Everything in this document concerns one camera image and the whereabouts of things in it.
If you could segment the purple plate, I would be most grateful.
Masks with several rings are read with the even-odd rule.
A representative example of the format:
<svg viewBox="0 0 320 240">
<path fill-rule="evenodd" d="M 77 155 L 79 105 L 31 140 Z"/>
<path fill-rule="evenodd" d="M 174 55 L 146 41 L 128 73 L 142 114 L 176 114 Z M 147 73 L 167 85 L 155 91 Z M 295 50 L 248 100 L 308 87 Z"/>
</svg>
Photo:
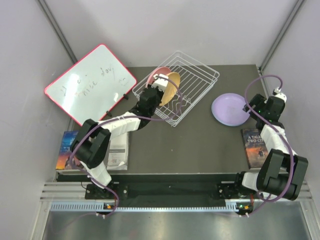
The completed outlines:
<svg viewBox="0 0 320 240">
<path fill-rule="evenodd" d="M 236 93 L 224 93 L 218 96 L 211 105 L 215 119 L 223 125 L 236 127 L 244 124 L 250 117 L 245 112 L 245 98 Z"/>
</svg>

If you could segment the yellow plate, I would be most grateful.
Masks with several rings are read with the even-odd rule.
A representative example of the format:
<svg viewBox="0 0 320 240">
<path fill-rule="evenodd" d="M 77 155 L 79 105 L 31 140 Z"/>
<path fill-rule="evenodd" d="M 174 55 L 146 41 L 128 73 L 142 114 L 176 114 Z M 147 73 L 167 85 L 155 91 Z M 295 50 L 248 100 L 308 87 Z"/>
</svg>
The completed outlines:
<svg viewBox="0 0 320 240">
<path fill-rule="evenodd" d="M 180 82 L 181 82 L 181 77 L 180 74 L 178 72 L 170 72 L 166 75 L 177 87 L 180 86 Z M 162 96 L 161 99 L 161 103 L 160 106 L 165 106 L 166 104 L 168 104 L 175 96 L 175 94 L 177 93 L 177 88 L 171 83 L 169 82 L 167 84 L 167 88 Z"/>
</svg>

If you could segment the pink plate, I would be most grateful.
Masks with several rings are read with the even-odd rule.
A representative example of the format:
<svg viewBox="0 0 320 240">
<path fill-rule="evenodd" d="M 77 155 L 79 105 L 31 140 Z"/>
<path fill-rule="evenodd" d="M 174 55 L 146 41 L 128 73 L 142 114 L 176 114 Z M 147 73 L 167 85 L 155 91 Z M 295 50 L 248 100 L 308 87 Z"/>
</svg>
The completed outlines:
<svg viewBox="0 0 320 240">
<path fill-rule="evenodd" d="M 154 79 L 154 75 L 156 74 L 163 74 L 163 75 L 167 75 L 171 72 L 170 68 L 167 67 L 167 66 L 160 66 L 158 68 L 156 68 L 155 70 L 153 70 L 153 72 L 149 75 L 147 81 L 146 81 L 146 84 L 145 84 L 145 87 L 147 88 L 148 85 L 152 85 L 153 82 L 155 81 Z"/>
</svg>

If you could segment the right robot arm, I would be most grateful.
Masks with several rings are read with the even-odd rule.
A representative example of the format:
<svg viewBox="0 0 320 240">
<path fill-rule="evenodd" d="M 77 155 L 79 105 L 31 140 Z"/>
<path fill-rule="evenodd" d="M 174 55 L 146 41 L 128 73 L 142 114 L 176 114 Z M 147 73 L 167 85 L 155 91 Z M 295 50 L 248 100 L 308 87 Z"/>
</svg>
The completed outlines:
<svg viewBox="0 0 320 240">
<path fill-rule="evenodd" d="M 308 168 L 308 160 L 299 156 L 289 145 L 284 125 L 279 118 L 287 97 L 283 93 L 269 98 L 256 94 L 243 107 L 256 120 L 268 155 L 259 172 L 242 172 L 242 180 L 233 185 L 233 192 L 245 198 L 251 192 L 265 192 L 284 199 L 297 199 Z"/>
</svg>

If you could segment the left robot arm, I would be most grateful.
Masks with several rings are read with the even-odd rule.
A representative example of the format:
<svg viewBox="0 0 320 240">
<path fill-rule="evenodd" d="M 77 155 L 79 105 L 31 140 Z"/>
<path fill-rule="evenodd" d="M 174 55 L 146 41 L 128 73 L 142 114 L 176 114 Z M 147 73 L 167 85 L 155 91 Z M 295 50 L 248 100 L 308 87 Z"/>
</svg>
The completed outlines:
<svg viewBox="0 0 320 240">
<path fill-rule="evenodd" d="M 136 105 L 124 114 L 111 118 L 105 125 L 92 119 L 86 120 L 70 150 L 70 159 L 80 161 L 83 168 L 96 185 L 96 192 L 102 198 L 109 198 L 114 191 L 111 175 L 107 171 L 104 159 L 111 140 L 129 132 L 144 128 L 162 102 L 165 90 L 159 86 L 148 85 L 142 91 Z"/>
</svg>

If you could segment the Tale of Two Cities book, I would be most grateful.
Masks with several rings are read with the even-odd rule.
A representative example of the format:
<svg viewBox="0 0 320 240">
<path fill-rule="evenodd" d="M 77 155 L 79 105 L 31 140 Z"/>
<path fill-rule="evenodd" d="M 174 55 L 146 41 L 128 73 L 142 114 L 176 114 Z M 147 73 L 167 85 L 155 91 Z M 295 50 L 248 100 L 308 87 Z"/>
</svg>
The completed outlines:
<svg viewBox="0 0 320 240">
<path fill-rule="evenodd" d="M 260 169 L 269 152 L 258 129 L 240 130 L 249 169 Z"/>
</svg>

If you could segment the red-framed whiteboard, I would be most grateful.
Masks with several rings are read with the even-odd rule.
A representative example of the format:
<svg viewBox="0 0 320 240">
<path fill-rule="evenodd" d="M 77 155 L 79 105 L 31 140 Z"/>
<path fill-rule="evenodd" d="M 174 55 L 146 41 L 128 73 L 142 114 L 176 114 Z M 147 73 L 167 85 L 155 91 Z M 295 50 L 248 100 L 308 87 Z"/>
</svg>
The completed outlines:
<svg viewBox="0 0 320 240">
<path fill-rule="evenodd" d="M 105 44 L 99 44 L 49 84 L 44 93 L 78 125 L 102 120 L 137 79 Z"/>
</svg>

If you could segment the white spiral notebook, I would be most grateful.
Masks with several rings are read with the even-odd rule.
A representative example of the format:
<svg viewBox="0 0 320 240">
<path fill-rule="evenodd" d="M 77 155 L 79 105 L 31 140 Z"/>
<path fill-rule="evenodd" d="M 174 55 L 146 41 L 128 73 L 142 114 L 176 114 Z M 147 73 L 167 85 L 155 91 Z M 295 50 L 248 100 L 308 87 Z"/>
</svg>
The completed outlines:
<svg viewBox="0 0 320 240">
<path fill-rule="evenodd" d="M 129 138 L 130 134 L 125 133 L 110 141 L 106 158 L 107 170 L 126 171 L 128 169 Z"/>
</svg>

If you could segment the blue book on left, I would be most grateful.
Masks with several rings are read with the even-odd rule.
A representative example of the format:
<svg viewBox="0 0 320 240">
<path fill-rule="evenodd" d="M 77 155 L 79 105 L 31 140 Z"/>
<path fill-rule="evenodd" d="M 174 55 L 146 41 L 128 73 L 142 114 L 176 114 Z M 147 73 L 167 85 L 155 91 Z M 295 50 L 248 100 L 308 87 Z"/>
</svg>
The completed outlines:
<svg viewBox="0 0 320 240">
<path fill-rule="evenodd" d="M 72 151 L 70 150 L 70 147 L 75 140 L 76 136 L 78 134 L 78 131 L 65 131 L 61 140 L 61 145 L 59 149 L 59 154 L 57 158 L 57 163 L 55 170 L 59 173 L 71 173 L 75 171 L 79 171 L 79 169 L 83 169 L 83 165 L 80 163 L 80 161 L 75 157 L 72 161 L 72 163 L 75 165 L 73 167 L 72 164 L 69 162 L 70 155 Z"/>
</svg>

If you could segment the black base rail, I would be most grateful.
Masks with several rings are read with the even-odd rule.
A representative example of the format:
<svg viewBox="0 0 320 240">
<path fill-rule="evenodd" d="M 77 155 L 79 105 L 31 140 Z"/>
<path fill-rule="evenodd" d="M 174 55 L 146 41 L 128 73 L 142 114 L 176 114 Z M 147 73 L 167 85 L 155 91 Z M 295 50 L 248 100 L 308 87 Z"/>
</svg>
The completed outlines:
<svg viewBox="0 0 320 240">
<path fill-rule="evenodd" d="M 121 200 L 136 196 L 196 196 L 214 199 L 248 198 L 241 173 L 113 174 L 107 185 Z"/>
</svg>

